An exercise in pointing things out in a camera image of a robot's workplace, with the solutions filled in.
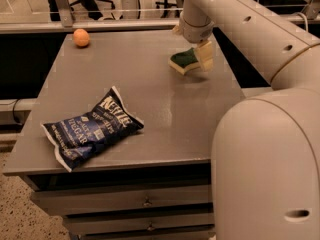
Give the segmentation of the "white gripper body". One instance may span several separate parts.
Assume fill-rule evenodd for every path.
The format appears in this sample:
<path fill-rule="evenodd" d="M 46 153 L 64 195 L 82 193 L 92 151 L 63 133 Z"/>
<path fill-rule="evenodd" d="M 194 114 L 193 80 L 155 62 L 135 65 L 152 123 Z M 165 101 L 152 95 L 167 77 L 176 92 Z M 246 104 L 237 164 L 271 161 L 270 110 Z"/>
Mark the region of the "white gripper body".
<path fill-rule="evenodd" d="M 201 26 L 195 26 L 187 22 L 184 14 L 179 18 L 179 32 L 180 34 L 192 44 L 198 44 L 207 40 L 212 34 L 214 23 L 209 21 Z"/>

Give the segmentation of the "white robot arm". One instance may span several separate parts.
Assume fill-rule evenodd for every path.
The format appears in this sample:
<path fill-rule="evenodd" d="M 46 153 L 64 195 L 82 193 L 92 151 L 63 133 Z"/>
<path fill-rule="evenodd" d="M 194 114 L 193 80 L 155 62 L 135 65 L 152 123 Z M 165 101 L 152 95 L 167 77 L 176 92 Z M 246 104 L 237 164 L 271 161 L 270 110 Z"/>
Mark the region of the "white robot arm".
<path fill-rule="evenodd" d="M 184 0 L 191 43 L 215 25 L 271 86 L 219 122 L 211 166 L 217 240 L 320 240 L 319 40 L 254 0 Z"/>

